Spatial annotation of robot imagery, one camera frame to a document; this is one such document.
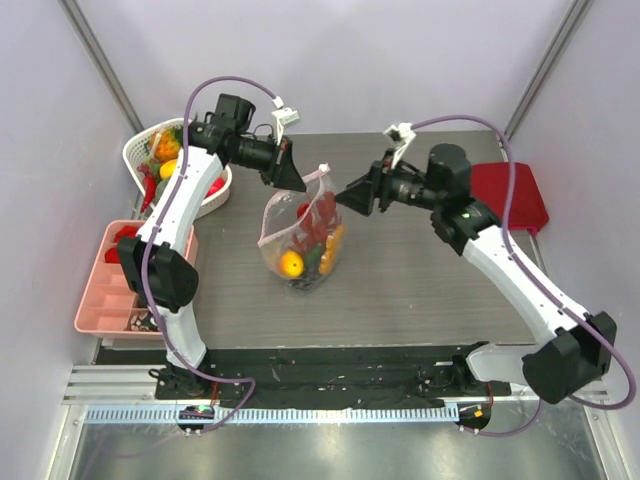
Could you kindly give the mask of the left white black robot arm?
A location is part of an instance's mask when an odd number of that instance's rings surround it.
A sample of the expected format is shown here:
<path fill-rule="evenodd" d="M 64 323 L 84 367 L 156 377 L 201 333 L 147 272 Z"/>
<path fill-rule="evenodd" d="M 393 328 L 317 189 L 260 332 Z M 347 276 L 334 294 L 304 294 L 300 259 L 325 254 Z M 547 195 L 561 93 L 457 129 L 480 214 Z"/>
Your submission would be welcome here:
<path fill-rule="evenodd" d="M 150 373 L 162 394 L 200 399 L 216 381 L 194 313 L 199 274 L 183 255 L 213 181 L 235 164 L 258 172 L 268 186 L 306 189 L 284 134 L 300 115 L 280 97 L 273 104 L 272 133 L 264 140 L 249 134 L 255 106 L 241 97 L 220 95 L 215 110 L 202 119 L 187 114 L 175 173 L 136 236 L 117 245 L 127 284 L 146 305 L 165 343 L 166 364 Z"/>

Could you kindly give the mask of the clear zip top bag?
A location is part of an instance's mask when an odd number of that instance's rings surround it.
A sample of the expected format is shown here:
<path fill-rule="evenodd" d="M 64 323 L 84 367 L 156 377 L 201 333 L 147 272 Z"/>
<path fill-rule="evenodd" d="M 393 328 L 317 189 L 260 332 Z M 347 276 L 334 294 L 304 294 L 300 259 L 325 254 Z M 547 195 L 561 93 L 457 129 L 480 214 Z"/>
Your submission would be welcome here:
<path fill-rule="evenodd" d="M 266 266 L 287 286 L 310 291 L 331 274 L 346 232 L 331 167 L 305 175 L 304 192 L 277 191 L 267 202 L 257 246 Z"/>

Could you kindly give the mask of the black toy grapes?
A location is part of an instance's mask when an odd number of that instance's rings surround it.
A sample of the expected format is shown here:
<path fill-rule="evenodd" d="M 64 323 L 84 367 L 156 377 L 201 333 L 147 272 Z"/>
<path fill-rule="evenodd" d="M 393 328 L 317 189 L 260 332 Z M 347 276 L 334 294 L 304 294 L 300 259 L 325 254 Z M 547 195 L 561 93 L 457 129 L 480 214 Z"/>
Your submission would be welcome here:
<path fill-rule="evenodd" d="M 319 273 L 305 274 L 301 277 L 290 279 L 287 286 L 297 291 L 310 291 L 317 287 L 324 276 Z"/>

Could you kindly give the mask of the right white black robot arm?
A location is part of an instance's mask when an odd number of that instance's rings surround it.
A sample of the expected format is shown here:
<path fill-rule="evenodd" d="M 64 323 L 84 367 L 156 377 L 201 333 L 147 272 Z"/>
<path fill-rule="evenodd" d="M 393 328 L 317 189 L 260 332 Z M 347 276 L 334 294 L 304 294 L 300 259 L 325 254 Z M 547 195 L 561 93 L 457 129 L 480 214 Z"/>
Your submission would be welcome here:
<path fill-rule="evenodd" d="M 590 314 L 564 295 L 503 231 L 498 216 L 471 194 L 472 166 L 464 149 L 438 144 L 425 171 L 393 150 L 337 194 L 339 204 L 368 216 L 398 202 L 430 211 L 437 236 L 481 271 L 521 315 L 534 337 L 529 346 L 483 344 L 451 371 L 457 391 L 472 395 L 487 382 L 530 387 L 557 404 L 608 372 L 617 325 Z"/>

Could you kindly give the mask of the yellow orange toy pepper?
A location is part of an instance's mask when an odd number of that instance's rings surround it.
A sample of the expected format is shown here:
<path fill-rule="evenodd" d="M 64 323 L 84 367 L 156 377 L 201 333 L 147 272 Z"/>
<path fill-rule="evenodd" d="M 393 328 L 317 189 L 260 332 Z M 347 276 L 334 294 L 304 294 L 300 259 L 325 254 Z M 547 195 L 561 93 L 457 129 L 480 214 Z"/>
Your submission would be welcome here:
<path fill-rule="evenodd" d="M 287 250 L 279 260 L 279 272 L 288 279 L 301 277 L 305 270 L 303 257 L 293 250 Z"/>

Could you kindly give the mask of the green toy chili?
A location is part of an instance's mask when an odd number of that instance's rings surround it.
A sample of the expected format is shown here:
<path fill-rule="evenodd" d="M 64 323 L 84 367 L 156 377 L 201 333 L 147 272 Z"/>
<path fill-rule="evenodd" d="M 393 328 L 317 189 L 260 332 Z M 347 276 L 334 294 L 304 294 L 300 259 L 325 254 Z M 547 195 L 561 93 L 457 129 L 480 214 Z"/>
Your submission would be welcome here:
<path fill-rule="evenodd" d="M 321 243 L 315 245 L 305 256 L 305 268 L 308 270 L 317 270 L 325 252 L 325 246 Z"/>

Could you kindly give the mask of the red plastic lobster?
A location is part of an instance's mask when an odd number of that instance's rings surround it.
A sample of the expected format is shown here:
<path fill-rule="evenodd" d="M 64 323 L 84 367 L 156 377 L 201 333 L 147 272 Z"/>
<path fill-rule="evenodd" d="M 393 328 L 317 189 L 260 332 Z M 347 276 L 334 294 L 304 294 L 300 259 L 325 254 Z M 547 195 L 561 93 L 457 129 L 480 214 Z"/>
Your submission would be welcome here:
<path fill-rule="evenodd" d="M 299 229 L 302 237 L 293 233 L 294 250 L 306 255 L 315 245 L 325 244 L 327 236 L 342 223 L 338 214 L 335 194 L 325 192 L 313 203 L 302 203 L 296 210 Z"/>

